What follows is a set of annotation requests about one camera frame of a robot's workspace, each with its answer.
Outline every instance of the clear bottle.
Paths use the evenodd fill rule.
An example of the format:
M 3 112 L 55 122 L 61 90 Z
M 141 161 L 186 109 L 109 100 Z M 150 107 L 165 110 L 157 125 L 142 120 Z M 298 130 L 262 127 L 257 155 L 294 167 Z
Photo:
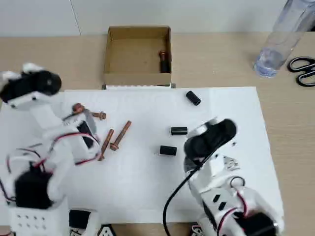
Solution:
M 315 0 L 288 0 L 260 51 L 255 71 L 264 77 L 275 76 L 314 19 Z

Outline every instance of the tabletop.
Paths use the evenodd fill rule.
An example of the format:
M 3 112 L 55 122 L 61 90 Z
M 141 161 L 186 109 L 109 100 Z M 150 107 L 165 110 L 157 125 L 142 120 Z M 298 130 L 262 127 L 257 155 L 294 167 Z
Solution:
M 285 66 L 275 78 L 255 74 L 252 64 L 267 35 L 172 34 L 172 82 L 178 88 L 256 86 L 284 204 L 285 235 L 314 235 L 315 91 L 298 86 Z M 314 41 L 315 34 L 306 33 L 290 58 L 315 57 Z M 105 45 L 105 35 L 0 38 L 0 70 L 19 71 L 31 61 L 58 73 L 63 89 L 100 89 Z M 165 235 L 162 224 L 121 224 L 114 230 L 118 236 Z M 188 224 L 171 224 L 170 231 L 188 235 Z

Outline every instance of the open cardboard box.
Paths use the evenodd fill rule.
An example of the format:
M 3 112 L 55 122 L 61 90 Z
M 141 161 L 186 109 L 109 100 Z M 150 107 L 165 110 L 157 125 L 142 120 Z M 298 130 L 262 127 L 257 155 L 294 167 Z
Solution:
M 107 86 L 170 86 L 168 26 L 120 26 L 108 30 L 104 80 Z M 168 54 L 170 73 L 160 73 L 159 52 Z

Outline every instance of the scissors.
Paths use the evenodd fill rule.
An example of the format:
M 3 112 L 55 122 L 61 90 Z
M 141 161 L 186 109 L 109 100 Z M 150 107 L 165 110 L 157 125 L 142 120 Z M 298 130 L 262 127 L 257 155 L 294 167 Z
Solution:
M 302 65 L 300 67 L 294 67 L 293 64 L 296 63 L 297 61 L 303 61 L 303 62 L 308 62 L 306 65 Z M 287 69 L 290 72 L 297 73 L 304 71 L 305 73 L 300 74 L 298 77 L 296 77 L 296 82 L 303 87 L 314 87 L 315 82 L 312 83 L 306 83 L 304 82 L 304 79 L 307 77 L 310 77 L 312 75 L 315 75 L 315 59 L 310 58 L 310 57 L 298 57 L 292 59 L 288 65 Z

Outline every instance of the copper bolt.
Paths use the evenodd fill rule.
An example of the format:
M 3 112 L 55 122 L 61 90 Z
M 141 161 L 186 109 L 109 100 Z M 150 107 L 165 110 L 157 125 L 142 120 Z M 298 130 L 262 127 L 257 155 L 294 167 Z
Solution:
M 161 60 L 166 60 L 166 51 L 160 51 L 159 57 L 161 58 Z
M 129 129 L 130 125 L 131 125 L 131 121 L 128 120 L 127 123 L 125 124 L 125 126 L 123 127 L 123 130 L 119 133 L 117 139 L 113 143 L 110 144 L 110 149 L 112 149 L 113 151 L 116 151 L 119 148 L 118 144 L 123 139 L 125 133 Z
M 76 103 L 72 106 L 72 111 L 74 114 L 79 114 L 84 111 L 85 107 L 81 103 Z
M 91 113 L 92 113 L 92 116 L 93 116 L 93 117 L 97 117 L 97 118 L 99 118 L 100 120 L 106 119 L 106 113 L 104 113 L 104 112 L 100 112 L 100 113 L 91 112 Z
M 113 133 L 114 133 L 114 130 L 113 129 L 110 129 L 106 138 L 105 138 L 105 141 L 103 143 L 103 146 L 102 146 L 102 149 L 101 149 L 101 156 L 99 157 L 98 161 L 102 161 L 104 160 L 104 153 L 105 153 L 105 150 L 107 149 L 107 146 L 109 145 L 109 142 L 110 142 L 110 139 L 112 138 L 113 136 Z
M 72 111 L 75 115 L 82 113 L 84 111 L 84 109 L 85 109 L 85 107 L 81 103 L 76 103 L 72 106 Z M 100 112 L 100 113 L 91 112 L 91 114 L 93 117 L 99 118 L 100 120 L 106 119 L 106 113 L 104 113 L 104 112 Z

